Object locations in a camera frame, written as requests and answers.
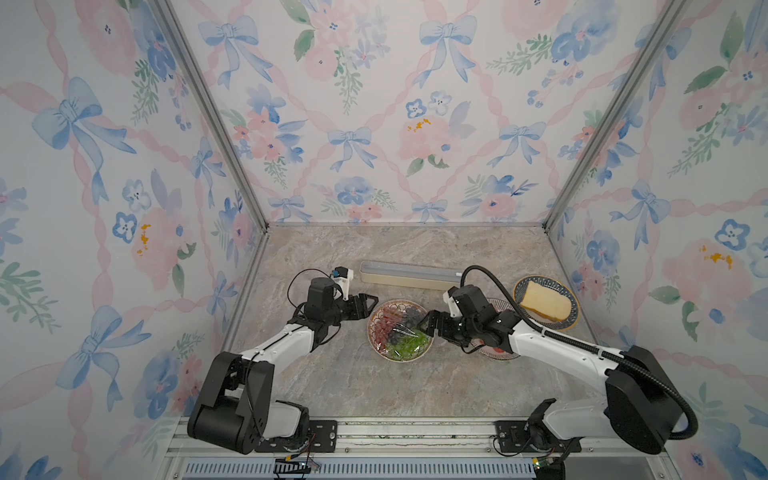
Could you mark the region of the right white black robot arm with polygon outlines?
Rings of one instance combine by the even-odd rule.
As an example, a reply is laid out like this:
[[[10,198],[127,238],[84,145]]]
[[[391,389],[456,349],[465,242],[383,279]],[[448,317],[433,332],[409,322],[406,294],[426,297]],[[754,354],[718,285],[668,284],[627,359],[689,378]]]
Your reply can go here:
[[[527,419],[534,448],[549,450],[572,439],[617,438],[654,455],[668,441],[697,433],[695,413],[649,351],[578,340],[537,323],[516,302],[499,311],[474,285],[450,289],[444,301],[447,311],[428,312],[418,325],[421,332],[463,350],[479,340],[486,347],[543,362],[597,392],[582,401],[542,401]]]

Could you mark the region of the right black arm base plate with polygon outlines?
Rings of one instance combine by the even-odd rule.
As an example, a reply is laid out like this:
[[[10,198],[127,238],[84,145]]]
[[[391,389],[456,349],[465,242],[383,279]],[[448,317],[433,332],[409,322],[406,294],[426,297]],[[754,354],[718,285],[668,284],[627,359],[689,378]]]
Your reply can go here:
[[[526,420],[497,420],[493,423],[494,449],[503,455],[580,453],[579,439],[557,439],[543,424]]]

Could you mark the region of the cream plastic wrap dispenser box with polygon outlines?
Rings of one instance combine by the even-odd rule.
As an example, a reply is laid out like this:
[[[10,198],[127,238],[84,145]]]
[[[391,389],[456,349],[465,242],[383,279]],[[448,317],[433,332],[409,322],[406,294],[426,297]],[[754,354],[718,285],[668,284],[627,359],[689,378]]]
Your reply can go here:
[[[379,261],[362,261],[359,274],[365,283],[436,291],[457,287],[462,276],[455,269]]]

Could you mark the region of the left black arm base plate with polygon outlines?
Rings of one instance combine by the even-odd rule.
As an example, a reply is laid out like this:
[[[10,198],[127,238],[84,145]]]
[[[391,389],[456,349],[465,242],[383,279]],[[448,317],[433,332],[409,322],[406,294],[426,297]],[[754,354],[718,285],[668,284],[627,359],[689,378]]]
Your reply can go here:
[[[256,453],[296,454],[309,450],[311,453],[334,453],[338,439],[336,420],[302,421],[295,434],[260,440]]]

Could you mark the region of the aluminium mounting rail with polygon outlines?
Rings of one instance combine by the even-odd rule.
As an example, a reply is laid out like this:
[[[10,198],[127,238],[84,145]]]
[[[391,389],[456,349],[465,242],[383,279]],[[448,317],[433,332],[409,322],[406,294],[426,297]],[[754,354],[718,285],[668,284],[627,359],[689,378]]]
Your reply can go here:
[[[346,417],[311,450],[237,454],[188,436],[180,424],[158,479],[678,479],[666,453],[648,455],[618,439],[561,441],[537,450],[521,421],[482,417]]]

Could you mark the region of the slice of bread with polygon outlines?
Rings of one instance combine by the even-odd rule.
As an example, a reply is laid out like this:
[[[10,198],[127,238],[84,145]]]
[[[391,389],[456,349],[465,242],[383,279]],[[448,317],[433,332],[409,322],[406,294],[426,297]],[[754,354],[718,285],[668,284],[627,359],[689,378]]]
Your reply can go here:
[[[527,284],[520,305],[556,322],[565,321],[570,316],[572,308],[567,296],[535,282]]]

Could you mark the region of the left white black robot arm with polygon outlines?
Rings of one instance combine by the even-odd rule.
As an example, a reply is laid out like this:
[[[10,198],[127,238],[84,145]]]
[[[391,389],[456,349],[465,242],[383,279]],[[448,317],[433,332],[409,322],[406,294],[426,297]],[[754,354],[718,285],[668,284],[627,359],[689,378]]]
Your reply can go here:
[[[311,280],[306,299],[283,329],[242,353],[221,352],[188,415],[187,435],[240,454],[260,447],[300,453],[312,442],[309,409],[273,398],[278,374],[325,345],[329,330],[371,316],[379,298],[349,292],[353,272],[339,270]]]

